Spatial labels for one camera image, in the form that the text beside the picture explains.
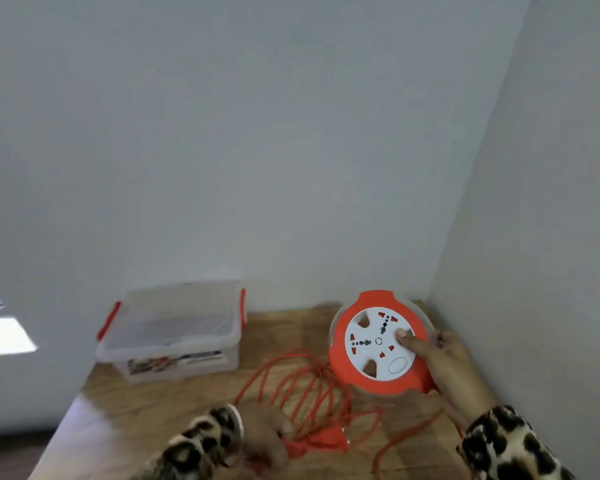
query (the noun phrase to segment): white bangle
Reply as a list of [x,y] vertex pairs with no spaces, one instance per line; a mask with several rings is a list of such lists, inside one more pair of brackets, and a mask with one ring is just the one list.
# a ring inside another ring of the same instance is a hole
[[240,439],[243,440],[244,439],[244,425],[242,423],[242,416],[240,416],[240,413],[238,412],[238,408],[236,408],[233,404],[227,404],[227,407],[231,408],[231,411],[233,411],[233,415],[238,420],[238,431],[240,432]]

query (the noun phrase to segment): person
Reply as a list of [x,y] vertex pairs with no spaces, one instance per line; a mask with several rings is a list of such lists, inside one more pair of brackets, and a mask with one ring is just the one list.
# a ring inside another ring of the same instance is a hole
[[[446,414],[464,431],[456,451],[474,475],[481,480],[574,479],[529,423],[496,399],[456,334],[437,331],[437,336],[439,347],[405,330],[396,332],[400,345],[426,361]],[[273,470],[281,470],[289,461],[282,438],[293,436],[291,421],[278,409],[227,404],[195,418],[131,480],[208,480],[238,452],[266,457]]]

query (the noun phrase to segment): hand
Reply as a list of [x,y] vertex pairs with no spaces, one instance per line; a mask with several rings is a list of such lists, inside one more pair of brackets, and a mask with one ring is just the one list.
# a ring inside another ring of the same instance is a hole
[[445,402],[445,412],[465,431],[498,401],[482,379],[469,350],[451,331],[436,330],[441,348],[398,330],[398,343],[422,357]]
[[267,458],[274,470],[285,468],[289,455],[282,438],[293,439],[295,430],[291,420],[268,404],[247,404],[236,408],[244,425],[242,450],[246,457]]

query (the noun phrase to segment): circular mark on socket panel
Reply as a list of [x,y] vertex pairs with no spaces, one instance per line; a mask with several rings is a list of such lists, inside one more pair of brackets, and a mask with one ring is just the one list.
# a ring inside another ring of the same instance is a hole
[[407,367],[407,359],[405,357],[398,357],[392,363],[389,364],[389,373],[397,374]]

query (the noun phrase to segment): leopard print sleeve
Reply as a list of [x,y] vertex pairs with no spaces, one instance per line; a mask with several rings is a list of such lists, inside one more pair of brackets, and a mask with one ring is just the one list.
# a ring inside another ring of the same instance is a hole
[[171,439],[161,455],[145,464],[130,480],[208,480],[240,443],[237,418],[230,408],[211,410],[195,418]]
[[474,421],[456,451],[481,480],[575,480],[510,406]]

